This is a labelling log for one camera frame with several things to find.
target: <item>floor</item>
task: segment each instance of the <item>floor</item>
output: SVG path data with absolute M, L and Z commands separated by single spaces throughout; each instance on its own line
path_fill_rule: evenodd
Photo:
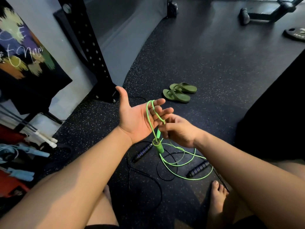
M 124 87 L 130 96 L 147 100 L 161 97 L 172 83 L 188 82 L 198 87 L 188 104 L 167 102 L 175 113 L 209 133 L 234 142 L 239 120 L 305 48 L 302 42 L 284 38 L 286 28 L 305 26 L 305 5 L 284 16 L 275 24 L 250 24 L 241 27 L 237 15 L 241 7 L 272 9 L 274 3 L 231 0 L 175 0 L 176 19 L 162 20 L 150 35 L 132 65 Z M 131 105 L 143 103 L 132 98 Z M 119 122 L 119 104 L 84 100 L 55 135 L 62 143 L 75 148 L 73 159 L 105 137 Z M 143 148 L 131 149 L 131 156 Z M 62 151 L 53 155 L 61 159 Z M 215 173 L 201 181 L 175 178 L 162 181 L 156 173 L 159 162 L 151 150 L 135 167 L 155 177 L 150 179 L 131 173 L 128 193 L 126 156 L 109 181 L 112 204 L 123 228 L 204 228 L 208 188 Z M 185 175 L 193 163 L 179 168 Z M 171 174 L 161 165 L 164 178 Z

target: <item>forearm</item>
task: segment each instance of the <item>forearm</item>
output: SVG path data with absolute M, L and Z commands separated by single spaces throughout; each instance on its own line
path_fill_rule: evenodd
M 84 228 L 96 200 L 131 144 L 130 138 L 121 129 L 115 128 L 29 193 L 2 218 L 0 227 Z
M 300 178 L 204 131 L 195 145 L 267 226 L 305 225 L 305 182 Z

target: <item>black jump rope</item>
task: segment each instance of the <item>black jump rope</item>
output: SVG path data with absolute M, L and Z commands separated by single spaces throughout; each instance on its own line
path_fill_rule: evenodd
M 147 100 L 146 100 L 144 97 L 141 97 L 141 96 L 131 96 L 131 97 L 129 97 L 129 98 L 141 98 L 141 99 L 145 100 L 145 102 L 147 102 Z M 132 147 L 134 147 L 135 145 L 138 145 L 138 144 L 140 144 L 140 143 L 148 143 L 148 145 L 145 146 L 140 152 L 138 152 L 138 153 L 133 157 L 133 159 L 132 159 L 132 161 L 131 161 L 132 163 L 129 163 L 129 160 L 130 160 L 130 159 L 129 159 L 129 152 L 130 152 L 130 149 L 131 149 Z M 128 171 L 128 178 L 127 178 L 127 180 L 128 180 L 128 192 L 129 192 L 129 193 L 130 193 L 130 191 L 131 191 L 131 188 L 130 188 L 130 173 L 131 173 L 131 171 L 134 171 L 134 172 L 136 172 L 136 173 L 138 173 L 138 174 L 140 174 L 140 175 L 143 175 L 143 176 L 145 176 L 145 177 L 150 178 L 151 180 L 153 180 L 153 181 L 157 184 L 157 186 L 158 186 L 159 189 L 160 189 L 161 197 L 160 197 L 160 200 L 159 200 L 158 204 L 156 204 L 156 205 L 155 205 L 154 207 L 152 207 L 152 208 L 141 208 L 141 209 L 139 209 L 139 210 L 142 210 L 142 211 L 154 211 L 154 210 L 156 210 L 156 209 L 160 206 L 160 204 L 161 204 L 161 202 L 162 202 L 162 199 L 163 199 L 162 188 L 161 188 L 161 185 L 159 184 L 158 180 L 157 180 L 156 178 L 154 178 L 153 176 L 149 175 L 148 173 L 145 173 L 145 172 L 143 172 L 143 171 L 141 171 L 141 170 L 139 170 L 139 169 L 136 169 L 136 168 L 132 167 L 132 165 L 135 164 L 136 162 L 138 162 L 141 158 L 143 158 L 143 156 L 144 156 L 145 154 L 147 154 L 147 153 L 151 150 L 152 147 L 153 147 L 152 142 L 150 142 L 150 141 L 140 141 L 140 142 L 138 142 L 138 143 L 133 144 L 133 145 L 129 148 L 129 150 L 128 150 L 128 152 L 127 152 L 127 156 L 126 156 L 126 163 L 127 163 L 128 168 L 129 168 L 129 171 Z M 166 149 L 164 149 L 164 151 L 166 151 L 166 152 L 168 153 L 166 156 L 164 156 L 164 158 L 166 158 L 166 157 L 168 157 L 168 156 L 171 156 L 175 162 L 176 162 L 176 159 L 173 157 L 173 154 L 183 154 L 183 152 L 173 152 L 173 153 L 170 153 L 170 152 L 168 152 Z M 171 178 L 171 179 L 165 179 L 165 178 L 161 177 L 161 175 L 160 175 L 160 173 L 159 173 L 159 170 L 158 170 L 158 167 L 159 167 L 160 162 L 161 162 L 161 160 L 158 162 L 157 167 L 156 167 L 157 174 L 158 174 L 159 178 L 161 178 L 163 181 L 167 181 L 167 182 L 173 181 L 173 180 L 175 179 L 176 176 L 174 176 L 174 177 Z M 206 159 L 203 159 L 203 162 L 200 163 L 199 165 L 197 165 L 196 167 L 194 167 L 193 169 L 191 169 L 191 170 L 187 173 L 186 177 L 188 177 L 188 178 L 194 177 L 195 175 L 199 174 L 199 173 L 202 172 L 204 169 L 206 169 L 209 165 L 210 165 L 210 163 L 209 163 Z M 213 170 L 214 170 L 215 174 L 217 175 L 217 177 L 219 178 L 219 180 L 221 181 L 221 183 L 222 183 L 222 184 L 224 185 L 224 187 L 228 190 L 228 188 L 227 188 L 226 184 L 224 183 L 223 179 L 221 178 L 220 174 L 216 171 L 216 169 L 213 169 Z

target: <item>flip-flop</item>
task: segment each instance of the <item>flip-flop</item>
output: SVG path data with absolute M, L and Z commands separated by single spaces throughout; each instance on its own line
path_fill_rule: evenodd
M 179 90 L 168 90 L 168 89 L 164 89 L 163 90 L 163 95 L 166 99 L 168 100 L 177 100 L 180 101 L 182 103 L 188 103 L 191 99 L 190 96 L 182 93 Z
M 172 84 L 172 85 L 170 85 L 170 89 L 179 90 L 181 92 L 189 92 L 189 93 L 197 92 L 197 88 L 195 86 L 187 84 L 187 83 Z

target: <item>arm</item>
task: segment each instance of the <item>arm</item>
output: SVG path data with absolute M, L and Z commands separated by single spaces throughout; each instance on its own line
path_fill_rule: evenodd
M 304 228 L 305 182 L 247 154 L 172 114 L 159 126 L 164 138 L 195 147 L 269 228 Z
M 0 221 L 1 229 L 9 228 L 80 228 L 90 217 L 98 197 L 135 142 L 151 133 L 146 118 L 146 104 L 129 106 L 127 92 L 120 92 L 120 124 L 108 136 L 49 180 L 34 189 Z M 164 99 L 154 101 L 155 110 L 163 119 L 172 108 L 162 110 Z M 154 127 L 160 123 L 150 115 Z

